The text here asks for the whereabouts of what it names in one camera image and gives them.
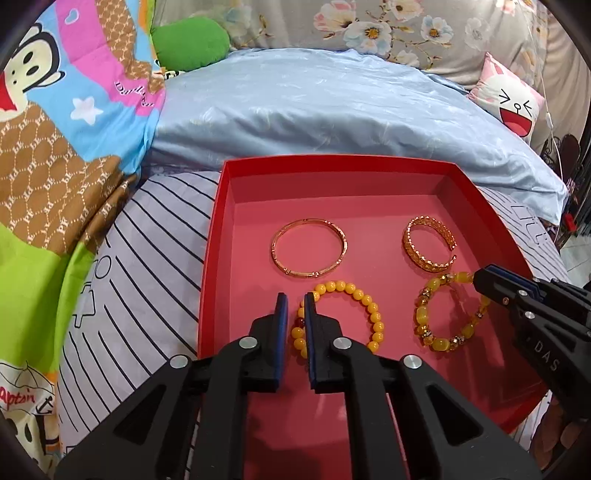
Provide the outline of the person's hand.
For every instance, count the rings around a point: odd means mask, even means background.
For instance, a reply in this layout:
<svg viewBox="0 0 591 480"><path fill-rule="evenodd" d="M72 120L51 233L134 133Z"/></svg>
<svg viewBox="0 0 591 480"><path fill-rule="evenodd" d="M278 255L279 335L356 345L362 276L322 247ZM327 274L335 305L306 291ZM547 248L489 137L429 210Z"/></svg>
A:
<svg viewBox="0 0 591 480"><path fill-rule="evenodd" d="M584 426L582 421L568 420L558 399L552 396L530 445L530 453L538 467L541 470L548 468L560 447L571 448Z"/></svg>

